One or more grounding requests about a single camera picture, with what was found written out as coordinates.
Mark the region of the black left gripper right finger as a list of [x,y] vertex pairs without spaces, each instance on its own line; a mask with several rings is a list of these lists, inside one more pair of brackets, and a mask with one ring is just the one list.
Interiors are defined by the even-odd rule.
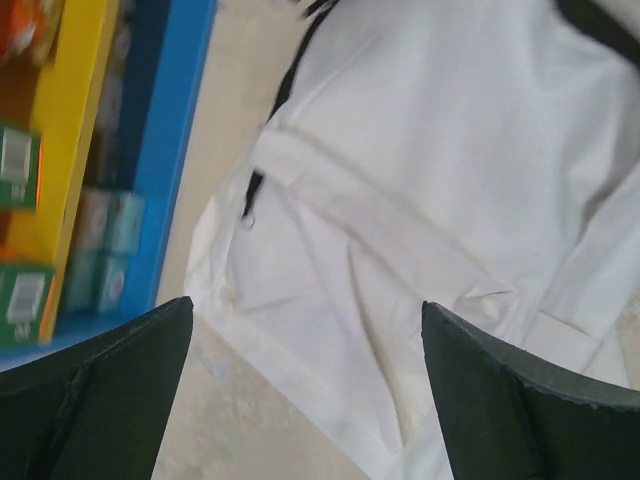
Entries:
[[425,364],[456,479],[636,479],[639,394],[422,306]]

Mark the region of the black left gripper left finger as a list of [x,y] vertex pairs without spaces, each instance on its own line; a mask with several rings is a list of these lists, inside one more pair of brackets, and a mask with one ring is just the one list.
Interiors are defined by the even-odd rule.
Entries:
[[2,478],[150,478],[192,331],[176,298],[2,372]]

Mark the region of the beige canvas backpack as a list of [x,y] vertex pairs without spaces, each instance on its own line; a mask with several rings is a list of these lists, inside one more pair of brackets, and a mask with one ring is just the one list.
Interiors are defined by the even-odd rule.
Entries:
[[599,1],[339,1],[211,198],[185,291],[372,479],[451,475],[435,302],[634,385],[639,34]]

